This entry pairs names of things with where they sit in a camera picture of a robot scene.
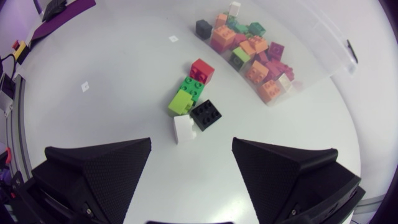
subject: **black lego brick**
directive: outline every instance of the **black lego brick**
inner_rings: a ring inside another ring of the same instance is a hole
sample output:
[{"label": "black lego brick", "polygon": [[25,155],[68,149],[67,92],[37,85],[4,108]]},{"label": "black lego brick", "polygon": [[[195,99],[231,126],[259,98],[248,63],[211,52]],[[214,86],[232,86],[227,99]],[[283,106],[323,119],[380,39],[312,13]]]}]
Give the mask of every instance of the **black lego brick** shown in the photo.
[{"label": "black lego brick", "polygon": [[191,111],[191,117],[199,126],[199,128],[204,131],[206,128],[216,122],[221,117],[221,114],[210,102],[210,100],[206,100],[204,103]]},{"label": "black lego brick", "polygon": [[213,29],[213,26],[211,26],[204,19],[197,21],[197,25],[195,28],[196,33],[204,40],[210,38],[212,29]]}]

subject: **green lego brick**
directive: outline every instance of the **green lego brick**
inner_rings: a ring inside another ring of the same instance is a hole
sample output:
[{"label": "green lego brick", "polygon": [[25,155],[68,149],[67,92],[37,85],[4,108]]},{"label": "green lego brick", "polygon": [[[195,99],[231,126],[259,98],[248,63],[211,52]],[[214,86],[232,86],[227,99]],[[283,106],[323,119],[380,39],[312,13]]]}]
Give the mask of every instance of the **green lego brick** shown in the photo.
[{"label": "green lego brick", "polygon": [[238,24],[236,18],[234,16],[228,16],[226,19],[226,26],[230,29],[234,29],[234,26]]},{"label": "green lego brick", "polygon": [[192,95],[193,105],[195,106],[204,87],[205,84],[202,84],[193,78],[187,77],[181,83],[180,90],[186,91]]},{"label": "green lego brick", "polygon": [[249,31],[250,33],[258,35],[260,37],[266,33],[266,30],[258,22],[252,22],[249,26]]},{"label": "green lego brick", "polygon": [[233,27],[233,30],[239,34],[245,34],[245,33],[249,32],[249,29],[245,25],[242,25],[242,24],[235,24],[235,26]]},{"label": "green lego brick", "polygon": [[186,91],[179,90],[173,100],[169,104],[169,109],[177,113],[178,115],[183,115],[188,113],[193,105],[192,95]]},{"label": "green lego brick", "polygon": [[241,47],[237,47],[232,51],[231,57],[228,62],[234,67],[237,71],[242,69],[246,63],[250,60],[250,56],[243,51]]},{"label": "green lego brick", "polygon": [[247,39],[250,39],[250,38],[254,37],[253,34],[251,34],[251,33],[247,33],[247,34],[245,34],[245,36],[246,36]]}]

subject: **small white sticker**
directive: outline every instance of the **small white sticker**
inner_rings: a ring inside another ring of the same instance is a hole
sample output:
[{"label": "small white sticker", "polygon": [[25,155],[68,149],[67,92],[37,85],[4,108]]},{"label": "small white sticker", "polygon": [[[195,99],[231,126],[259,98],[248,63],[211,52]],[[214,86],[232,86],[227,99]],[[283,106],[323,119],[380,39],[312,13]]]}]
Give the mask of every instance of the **small white sticker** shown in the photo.
[{"label": "small white sticker", "polygon": [[176,42],[176,41],[178,41],[178,38],[176,37],[176,36],[171,36],[171,37],[169,37],[169,39],[170,39],[170,41],[171,42]]},{"label": "small white sticker", "polygon": [[88,89],[89,89],[88,82],[85,82],[81,85],[81,90],[83,90],[83,92],[87,91]]}]

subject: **lime green lego brick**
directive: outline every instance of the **lime green lego brick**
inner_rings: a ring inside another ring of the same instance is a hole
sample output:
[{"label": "lime green lego brick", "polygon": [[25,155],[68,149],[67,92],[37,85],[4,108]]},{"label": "lime green lego brick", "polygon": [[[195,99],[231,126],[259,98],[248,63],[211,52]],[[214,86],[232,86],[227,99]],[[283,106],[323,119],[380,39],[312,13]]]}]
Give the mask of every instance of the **lime green lego brick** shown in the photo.
[{"label": "lime green lego brick", "polygon": [[250,61],[250,56],[241,47],[235,48],[228,60],[237,71],[242,69],[248,61]]},{"label": "lime green lego brick", "polygon": [[194,80],[193,78],[187,77],[181,83],[180,90],[186,91],[187,93],[192,95],[193,105],[195,106],[204,87],[205,84],[202,84]]},{"label": "lime green lego brick", "polygon": [[169,109],[179,115],[188,113],[193,105],[192,95],[186,91],[179,90],[169,104]]},{"label": "lime green lego brick", "polygon": [[266,33],[266,30],[258,22],[252,22],[249,26],[249,31],[250,33],[258,35],[260,37]]},{"label": "lime green lego brick", "polygon": [[233,30],[239,34],[245,34],[247,32],[249,32],[249,29],[242,24],[235,24],[235,26],[233,27]]}]

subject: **purple cloth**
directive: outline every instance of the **purple cloth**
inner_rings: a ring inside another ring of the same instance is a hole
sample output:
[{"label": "purple cloth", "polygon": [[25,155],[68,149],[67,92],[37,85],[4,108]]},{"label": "purple cloth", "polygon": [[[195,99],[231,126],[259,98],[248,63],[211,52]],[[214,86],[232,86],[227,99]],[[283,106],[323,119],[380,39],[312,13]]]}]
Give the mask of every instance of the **purple cloth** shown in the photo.
[{"label": "purple cloth", "polygon": [[76,0],[67,8],[55,16],[52,20],[48,22],[44,22],[39,28],[35,30],[33,33],[33,37],[31,42],[37,40],[39,38],[45,37],[46,35],[51,34],[53,31],[58,29],[58,27],[62,26],[64,23],[68,22],[71,18],[79,15],[81,12],[95,6],[95,0]]}]

